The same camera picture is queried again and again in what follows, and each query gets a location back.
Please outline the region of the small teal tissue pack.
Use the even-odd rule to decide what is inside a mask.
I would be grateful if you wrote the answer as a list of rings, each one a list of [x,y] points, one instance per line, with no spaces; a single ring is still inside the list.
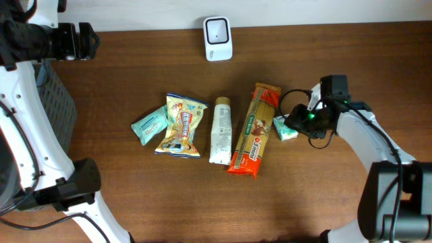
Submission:
[[[273,118],[273,123],[281,141],[290,140],[298,136],[298,132],[284,124],[284,116],[280,115]]]

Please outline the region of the orange spaghetti pack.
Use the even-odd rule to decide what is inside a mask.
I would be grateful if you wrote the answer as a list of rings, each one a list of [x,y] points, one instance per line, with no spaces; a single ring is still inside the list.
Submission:
[[[257,176],[273,118],[279,107],[281,88],[257,82],[234,149],[228,173]]]

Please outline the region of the white tube with tan cap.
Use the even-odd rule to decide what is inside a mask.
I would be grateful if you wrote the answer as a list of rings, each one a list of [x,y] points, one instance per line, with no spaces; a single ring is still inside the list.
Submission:
[[[218,97],[215,101],[211,129],[209,162],[230,165],[232,157],[232,121],[230,99]]]

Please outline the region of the teal wipes pack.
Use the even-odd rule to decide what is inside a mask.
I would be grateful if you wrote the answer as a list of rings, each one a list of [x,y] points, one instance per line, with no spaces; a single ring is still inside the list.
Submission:
[[[141,145],[144,146],[167,126],[167,105],[164,105],[132,124],[131,129],[139,137]]]

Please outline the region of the yellow snack bag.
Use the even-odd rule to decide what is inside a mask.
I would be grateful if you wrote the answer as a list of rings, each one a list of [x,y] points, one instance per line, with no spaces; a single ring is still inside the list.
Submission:
[[[195,131],[203,118],[208,104],[174,93],[167,96],[167,130],[165,137],[155,149],[156,154],[173,157],[200,158],[193,144]]]

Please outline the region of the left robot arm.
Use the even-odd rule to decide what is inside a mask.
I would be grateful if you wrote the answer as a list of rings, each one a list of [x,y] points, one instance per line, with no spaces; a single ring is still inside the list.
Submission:
[[[52,206],[93,242],[131,242],[103,200],[97,164],[67,156],[39,95],[58,107],[60,90],[36,83],[34,63],[93,59],[101,43],[89,23],[59,22],[65,9],[65,1],[1,2],[1,214]]]

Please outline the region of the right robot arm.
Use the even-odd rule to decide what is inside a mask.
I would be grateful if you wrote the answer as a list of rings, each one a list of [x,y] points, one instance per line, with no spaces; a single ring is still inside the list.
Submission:
[[[287,127],[309,140],[327,132],[345,140],[368,176],[357,218],[328,229],[320,242],[412,242],[431,239],[431,164],[404,152],[381,128],[370,107],[331,97],[322,108],[299,104],[285,119]]]

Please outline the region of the white barcode scanner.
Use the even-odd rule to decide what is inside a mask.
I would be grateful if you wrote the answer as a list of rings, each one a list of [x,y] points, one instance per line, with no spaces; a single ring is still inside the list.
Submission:
[[[202,23],[205,53],[208,61],[225,61],[233,56],[230,21],[223,16],[212,16]]]

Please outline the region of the grey plastic basket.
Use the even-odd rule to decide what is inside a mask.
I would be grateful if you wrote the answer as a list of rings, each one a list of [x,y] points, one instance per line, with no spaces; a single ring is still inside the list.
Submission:
[[[65,153],[77,118],[76,104],[50,61],[33,65],[36,88],[54,134]]]

